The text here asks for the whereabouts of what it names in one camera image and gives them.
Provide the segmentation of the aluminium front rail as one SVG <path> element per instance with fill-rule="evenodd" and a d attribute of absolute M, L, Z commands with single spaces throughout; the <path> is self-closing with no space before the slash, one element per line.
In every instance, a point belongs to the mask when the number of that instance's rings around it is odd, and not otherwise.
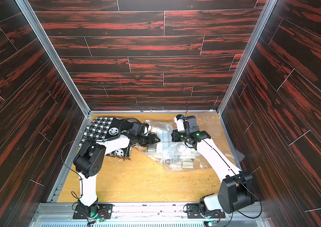
<path fill-rule="evenodd" d="M 192 214 L 187 202 L 111 202 L 107 214 L 96 219 L 74 219 L 73 203 L 42 203 L 31 227 L 271 227 L 258 202 L 240 212 L 216 212 L 211 218 Z"/>

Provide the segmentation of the clear plastic vacuum bag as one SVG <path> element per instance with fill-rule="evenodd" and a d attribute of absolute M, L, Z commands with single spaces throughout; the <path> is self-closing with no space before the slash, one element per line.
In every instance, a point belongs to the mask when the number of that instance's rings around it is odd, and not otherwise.
<path fill-rule="evenodd" d="M 140 147 L 139 151 L 169 172 L 210 168 L 207 160 L 190 145 L 172 142 L 171 133 L 176 129 L 173 117 L 176 115 L 176 113 L 147 114 L 144 121 L 152 127 L 152 132 L 157 134 L 160 142 L 146 148 Z M 196 118 L 200 129 L 211 135 L 224 156 L 233 164 L 237 164 L 239 153 L 231 151 L 218 115 L 216 113 L 192 113 L 191 115 Z"/>

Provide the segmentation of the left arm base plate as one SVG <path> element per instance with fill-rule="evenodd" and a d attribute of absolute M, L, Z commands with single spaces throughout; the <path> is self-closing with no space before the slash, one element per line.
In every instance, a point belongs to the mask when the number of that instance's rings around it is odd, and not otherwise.
<path fill-rule="evenodd" d="M 83 220 L 96 220 L 101 221 L 105 219 L 110 219 L 113 212 L 113 204 L 110 203 L 94 203 L 91 206 L 85 206 L 82 203 L 77 204 L 73 219 L 83 219 Z"/>

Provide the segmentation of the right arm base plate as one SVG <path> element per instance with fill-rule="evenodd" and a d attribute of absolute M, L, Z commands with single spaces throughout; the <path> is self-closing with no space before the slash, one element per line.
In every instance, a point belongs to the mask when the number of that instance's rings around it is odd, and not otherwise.
<path fill-rule="evenodd" d="M 183 212 L 189 219 L 196 218 L 225 218 L 225 213 L 221 210 L 209 211 L 199 203 L 187 203 L 183 207 Z"/>

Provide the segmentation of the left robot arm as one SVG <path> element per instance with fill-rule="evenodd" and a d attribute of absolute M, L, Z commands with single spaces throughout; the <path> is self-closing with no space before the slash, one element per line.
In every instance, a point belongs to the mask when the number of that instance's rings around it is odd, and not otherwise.
<path fill-rule="evenodd" d="M 161 140 L 151 133 L 151 126 L 135 118 L 124 119 L 115 127 L 99 123 L 89 125 L 84 136 L 73 160 L 80 180 L 77 207 L 84 216 L 94 218 L 100 211 L 96 194 L 97 174 L 105 156 L 119 149 L 126 154 L 133 146 L 147 147 Z"/>

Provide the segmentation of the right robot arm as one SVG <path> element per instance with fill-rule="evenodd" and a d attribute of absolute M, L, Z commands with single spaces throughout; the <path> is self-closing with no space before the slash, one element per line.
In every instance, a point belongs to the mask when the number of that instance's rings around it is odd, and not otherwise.
<path fill-rule="evenodd" d="M 195 149 L 211 165 L 220 179 L 217 194 L 200 198 L 199 206 L 203 215 L 222 210 L 227 214 L 239 211 L 254 204 L 253 177 L 242 172 L 216 146 L 206 131 L 200 131 L 195 116 L 177 115 L 174 118 L 177 128 L 172 132 L 173 142 L 184 142 L 187 147 Z"/>

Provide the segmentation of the black white smiley scarf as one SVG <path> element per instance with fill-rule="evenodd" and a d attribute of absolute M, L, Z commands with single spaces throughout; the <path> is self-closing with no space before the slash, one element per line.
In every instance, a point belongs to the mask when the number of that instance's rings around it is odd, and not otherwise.
<path fill-rule="evenodd" d="M 84 144 L 86 140 L 92 141 L 105 141 L 117 137 L 121 129 L 122 133 L 125 133 L 129 129 L 132 129 L 135 120 L 121 119 L 116 117 L 96 117 L 85 129 L 82 140 L 79 142 L 79 147 Z"/>

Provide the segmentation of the white vacuum bag valve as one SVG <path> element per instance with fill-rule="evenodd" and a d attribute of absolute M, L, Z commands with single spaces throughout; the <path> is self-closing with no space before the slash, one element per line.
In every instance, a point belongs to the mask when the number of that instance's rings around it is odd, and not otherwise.
<path fill-rule="evenodd" d="M 186 146 L 185 146 L 184 144 L 179 144 L 179 145 L 177 146 L 177 152 L 179 152 L 179 153 L 184 152 L 185 149 L 186 149 Z"/>

